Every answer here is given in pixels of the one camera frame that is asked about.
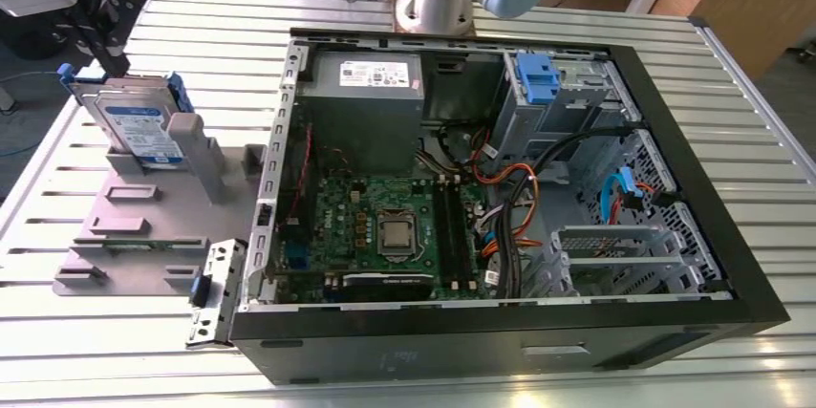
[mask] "sticker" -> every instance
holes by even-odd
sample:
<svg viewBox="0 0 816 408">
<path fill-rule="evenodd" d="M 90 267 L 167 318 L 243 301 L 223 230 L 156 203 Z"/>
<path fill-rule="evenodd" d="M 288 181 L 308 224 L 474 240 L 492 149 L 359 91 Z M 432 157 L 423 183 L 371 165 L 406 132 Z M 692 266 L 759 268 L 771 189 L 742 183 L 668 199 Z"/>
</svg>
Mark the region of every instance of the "sticker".
<svg viewBox="0 0 816 408">
<path fill-rule="evenodd" d="M 499 285 L 499 273 L 496 271 L 488 270 L 484 273 L 484 283 L 488 286 L 498 286 Z"/>
<path fill-rule="evenodd" d="M 408 88 L 408 63 L 346 61 L 340 64 L 340 86 Z"/>
<path fill-rule="evenodd" d="M 496 160 L 496 157 L 499 156 L 499 150 L 496 150 L 490 143 L 487 143 L 484 145 L 484 147 L 482 148 L 482 151 L 484 152 L 484 154 L 492 159 Z"/>
<path fill-rule="evenodd" d="M 116 134 L 142 160 L 156 167 L 182 162 L 184 154 L 162 125 L 164 116 L 159 109 L 144 107 L 106 107 Z"/>
</svg>

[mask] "aluminum table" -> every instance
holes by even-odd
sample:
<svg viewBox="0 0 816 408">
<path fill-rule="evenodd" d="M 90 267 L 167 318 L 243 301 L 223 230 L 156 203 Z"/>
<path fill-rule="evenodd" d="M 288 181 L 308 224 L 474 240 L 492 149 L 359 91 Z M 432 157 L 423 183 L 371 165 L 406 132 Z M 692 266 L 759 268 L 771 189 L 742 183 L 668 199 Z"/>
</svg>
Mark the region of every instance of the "aluminum table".
<svg viewBox="0 0 816 408">
<path fill-rule="evenodd" d="M 276 388 L 238 352 L 186 351 L 187 298 L 52 293 L 107 170 L 106 137 L 70 100 L 0 209 L 0 403 L 816 404 L 816 168 L 714 35 L 666 16 L 536 9 L 511 21 L 483 10 L 476 17 L 480 35 L 635 47 L 792 321 L 643 371 Z M 183 75 L 220 145 L 266 142 L 292 27 L 390 31 L 392 15 L 386 4 L 344 0 L 151 0 L 142 13 L 131 69 Z"/>
</svg>

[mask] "electronic equipment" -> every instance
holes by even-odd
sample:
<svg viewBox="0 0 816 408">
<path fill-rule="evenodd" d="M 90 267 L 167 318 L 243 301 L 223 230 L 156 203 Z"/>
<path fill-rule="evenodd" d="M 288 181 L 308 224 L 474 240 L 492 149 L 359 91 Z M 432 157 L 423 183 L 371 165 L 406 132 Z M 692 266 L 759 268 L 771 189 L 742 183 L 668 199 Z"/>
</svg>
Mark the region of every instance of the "electronic equipment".
<svg viewBox="0 0 816 408">
<path fill-rule="evenodd" d="M 584 372 L 788 320 L 632 48 L 292 34 L 192 349 L 275 384 Z"/>
</svg>

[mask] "hard drive label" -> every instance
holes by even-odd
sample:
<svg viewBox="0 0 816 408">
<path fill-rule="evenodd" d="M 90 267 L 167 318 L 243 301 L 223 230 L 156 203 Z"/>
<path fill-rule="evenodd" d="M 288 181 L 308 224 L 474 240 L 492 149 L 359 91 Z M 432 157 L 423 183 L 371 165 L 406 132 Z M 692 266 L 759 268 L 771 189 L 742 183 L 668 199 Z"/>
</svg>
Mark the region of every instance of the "hard drive label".
<svg viewBox="0 0 816 408">
<path fill-rule="evenodd" d="M 179 144 L 163 129 L 160 110 L 144 107 L 106 107 L 110 119 L 131 151 L 143 161 L 162 164 L 182 162 Z"/>
</svg>

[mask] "metal bracket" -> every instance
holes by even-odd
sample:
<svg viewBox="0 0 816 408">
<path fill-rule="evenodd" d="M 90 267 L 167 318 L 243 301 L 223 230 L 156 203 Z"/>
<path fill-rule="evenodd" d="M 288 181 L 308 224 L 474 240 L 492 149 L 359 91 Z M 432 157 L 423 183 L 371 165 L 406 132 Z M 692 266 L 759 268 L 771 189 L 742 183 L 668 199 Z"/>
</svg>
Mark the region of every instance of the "metal bracket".
<svg viewBox="0 0 816 408">
<path fill-rule="evenodd" d="M 187 348 L 231 348 L 232 313 L 239 302 L 247 242 L 231 239 L 211 245 L 204 271 L 192 284 L 192 327 Z"/>
</svg>

